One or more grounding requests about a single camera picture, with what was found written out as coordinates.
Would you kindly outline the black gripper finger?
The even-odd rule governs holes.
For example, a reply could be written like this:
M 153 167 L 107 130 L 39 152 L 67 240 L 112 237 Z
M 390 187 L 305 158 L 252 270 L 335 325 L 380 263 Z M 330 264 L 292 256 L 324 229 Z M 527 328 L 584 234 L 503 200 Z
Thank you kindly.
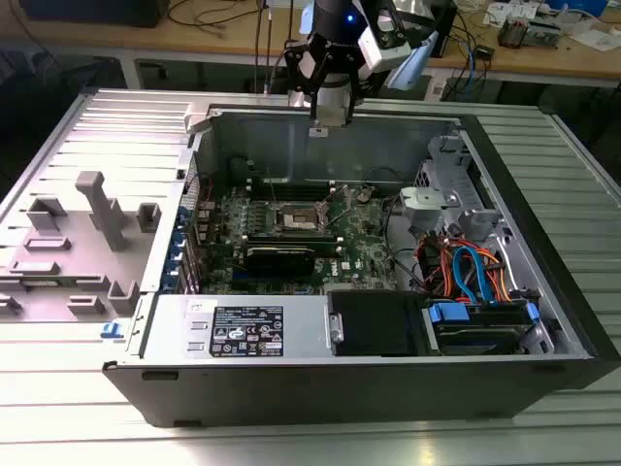
M 351 123 L 355 107 L 364 100 L 368 91 L 367 81 L 371 74 L 372 71 L 368 65 L 347 66 L 349 88 L 344 100 L 345 125 Z
M 310 117 L 316 119 L 317 94 L 321 86 L 321 51 L 305 42 L 287 42 L 284 48 L 289 89 L 301 92 L 310 102 Z

